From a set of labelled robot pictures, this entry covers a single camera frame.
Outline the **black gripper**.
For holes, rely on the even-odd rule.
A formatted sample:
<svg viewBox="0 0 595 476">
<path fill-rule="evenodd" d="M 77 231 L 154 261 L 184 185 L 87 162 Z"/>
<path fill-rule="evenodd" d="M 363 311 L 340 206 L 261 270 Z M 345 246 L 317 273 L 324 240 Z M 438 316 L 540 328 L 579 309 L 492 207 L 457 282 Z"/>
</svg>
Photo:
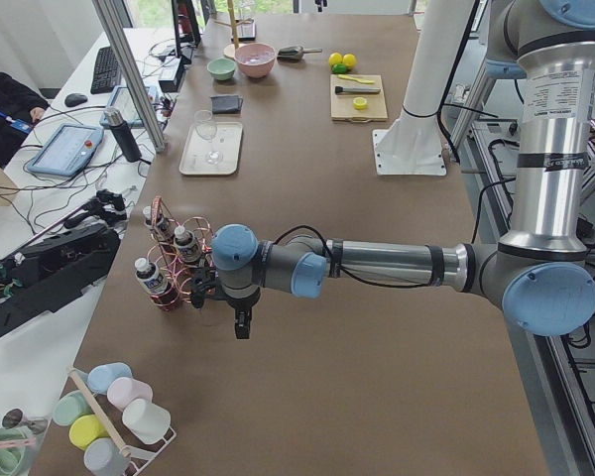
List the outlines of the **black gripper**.
<svg viewBox="0 0 595 476">
<path fill-rule="evenodd" d="M 234 332 L 237 339 L 249 339 L 253 307 L 259 300 L 259 287 L 246 285 L 236 289 L 229 287 L 230 281 L 223 284 L 217 271 L 212 267 L 197 268 L 190 282 L 190 302 L 201 309 L 209 298 L 224 300 L 234 309 Z"/>
</svg>

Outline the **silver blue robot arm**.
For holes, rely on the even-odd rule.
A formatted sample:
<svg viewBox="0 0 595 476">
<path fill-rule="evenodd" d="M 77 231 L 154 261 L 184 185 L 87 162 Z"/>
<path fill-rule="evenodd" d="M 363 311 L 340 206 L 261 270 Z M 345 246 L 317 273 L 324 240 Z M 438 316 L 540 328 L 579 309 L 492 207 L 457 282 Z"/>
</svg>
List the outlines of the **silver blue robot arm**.
<svg viewBox="0 0 595 476">
<path fill-rule="evenodd" d="M 589 165 L 595 1 L 494 2 L 486 68 L 526 82 L 511 223 L 498 243 L 325 240 L 306 237 L 303 226 L 261 241 L 244 225 L 226 225 L 211 252 L 238 337 L 250 334 L 261 289 L 316 298 L 325 278 L 340 275 L 383 288 L 450 286 L 486 298 L 539 336 L 567 334 L 593 316 L 595 280 L 584 267 L 576 222 Z"/>
</svg>

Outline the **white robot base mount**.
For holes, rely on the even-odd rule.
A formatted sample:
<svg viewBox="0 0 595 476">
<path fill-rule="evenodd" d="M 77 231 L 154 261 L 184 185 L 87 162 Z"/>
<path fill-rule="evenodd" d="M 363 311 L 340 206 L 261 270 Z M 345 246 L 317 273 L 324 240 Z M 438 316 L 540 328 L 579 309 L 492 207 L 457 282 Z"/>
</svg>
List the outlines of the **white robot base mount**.
<svg viewBox="0 0 595 476">
<path fill-rule="evenodd" d="M 446 175 L 438 127 L 454 62 L 469 38 L 478 3 L 431 1 L 425 11 L 402 112 L 389 129 L 373 131 L 380 176 Z"/>
</svg>

